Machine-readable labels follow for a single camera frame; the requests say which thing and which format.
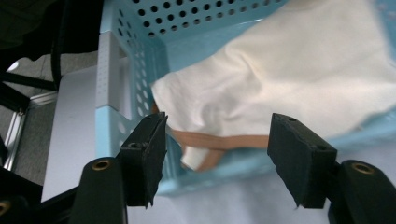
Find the gray floor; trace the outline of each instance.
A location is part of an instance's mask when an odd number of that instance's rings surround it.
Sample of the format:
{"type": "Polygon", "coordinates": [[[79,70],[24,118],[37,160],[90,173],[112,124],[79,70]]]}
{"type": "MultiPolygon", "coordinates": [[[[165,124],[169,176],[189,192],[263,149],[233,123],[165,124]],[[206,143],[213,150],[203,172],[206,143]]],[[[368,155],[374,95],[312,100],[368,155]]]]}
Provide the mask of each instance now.
{"type": "MultiPolygon", "coordinates": [[[[13,73],[51,80],[49,55],[45,55],[35,62],[29,59],[20,59],[19,63],[19,67],[13,70],[13,73]]],[[[62,74],[67,74],[96,64],[97,52],[63,55],[62,74]]],[[[29,97],[47,92],[45,90],[10,83],[8,83],[8,85],[29,97]]],[[[56,102],[29,109],[25,115],[26,121],[13,167],[16,174],[41,185],[44,183],[46,172],[55,106],[56,102]]],[[[3,139],[7,136],[12,115],[12,111],[0,106],[0,135],[3,139]]]]}

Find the perforated basket wall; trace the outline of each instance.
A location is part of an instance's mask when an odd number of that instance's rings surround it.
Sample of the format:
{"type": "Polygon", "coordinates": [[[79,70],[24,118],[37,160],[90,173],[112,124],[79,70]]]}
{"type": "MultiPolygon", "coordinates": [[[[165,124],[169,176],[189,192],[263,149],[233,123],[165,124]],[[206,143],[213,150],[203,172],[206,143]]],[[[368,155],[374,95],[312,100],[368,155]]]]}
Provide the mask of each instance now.
{"type": "MultiPolygon", "coordinates": [[[[210,56],[285,3],[106,0],[95,111],[97,156],[115,156],[139,120],[150,114],[150,84],[154,80],[210,56]],[[119,48],[127,59],[119,61],[119,48]]],[[[361,130],[332,139],[331,143],[338,149],[360,149],[393,140],[395,111],[373,118],[361,130]]],[[[196,174],[180,167],[181,152],[171,137],[167,149],[160,194],[179,194],[273,169],[264,150],[242,149],[227,153],[216,169],[196,174]]]]}

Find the white towel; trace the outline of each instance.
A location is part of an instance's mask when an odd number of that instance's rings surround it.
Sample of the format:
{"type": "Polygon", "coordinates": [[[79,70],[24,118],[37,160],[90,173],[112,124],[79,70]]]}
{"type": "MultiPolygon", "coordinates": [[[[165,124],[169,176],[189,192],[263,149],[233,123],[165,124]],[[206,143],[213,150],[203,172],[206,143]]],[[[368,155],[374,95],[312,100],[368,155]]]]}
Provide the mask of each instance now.
{"type": "MultiPolygon", "coordinates": [[[[323,137],[347,133],[396,105],[381,26],[369,0],[292,1],[211,57],[157,80],[154,99],[185,133],[267,135],[274,112],[323,137]]],[[[197,169],[202,157],[192,152],[202,149],[184,147],[182,160],[197,169]]]]}

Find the metal frame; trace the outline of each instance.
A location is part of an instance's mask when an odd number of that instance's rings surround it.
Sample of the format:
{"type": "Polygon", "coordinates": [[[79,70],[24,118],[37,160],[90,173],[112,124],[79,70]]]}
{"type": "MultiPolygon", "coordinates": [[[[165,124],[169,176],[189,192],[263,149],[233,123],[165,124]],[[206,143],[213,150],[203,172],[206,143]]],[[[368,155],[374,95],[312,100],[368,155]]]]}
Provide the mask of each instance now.
{"type": "Polygon", "coordinates": [[[14,165],[15,157],[17,155],[19,143],[21,141],[21,134],[26,120],[26,115],[29,109],[37,108],[42,105],[50,104],[56,101],[58,96],[57,92],[48,92],[33,96],[30,98],[30,103],[24,114],[14,112],[11,122],[9,124],[7,137],[4,141],[6,148],[8,149],[8,155],[4,168],[11,171],[14,165]]]}

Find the light blue basket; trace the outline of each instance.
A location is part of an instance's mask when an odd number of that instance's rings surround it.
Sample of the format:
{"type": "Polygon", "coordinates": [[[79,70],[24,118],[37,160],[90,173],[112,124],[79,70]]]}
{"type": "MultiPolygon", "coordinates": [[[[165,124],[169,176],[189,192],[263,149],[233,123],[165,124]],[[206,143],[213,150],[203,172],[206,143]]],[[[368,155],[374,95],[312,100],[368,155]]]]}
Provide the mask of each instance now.
{"type": "MultiPolygon", "coordinates": [[[[285,3],[285,0],[106,0],[98,60],[97,157],[115,156],[135,125],[150,113],[153,102],[150,83],[210,56],[285,3]],[[127,59],[119,60],[119,48],[127,59]]],[[[387,20],[392,39],[394,24],[394,20],[387,20]]],[[[356,132],[330,142],[338,149],[354,150],[395,141],[395,136],[396,108],[364,122],[356,132]]],[[[216,169],[197,174],[181,168],[181,150],[171,137],[167,149],[158,192],[162,195],[176,195],[274,168],[265,150],[244,148],[227,153],[216,169]]]]}

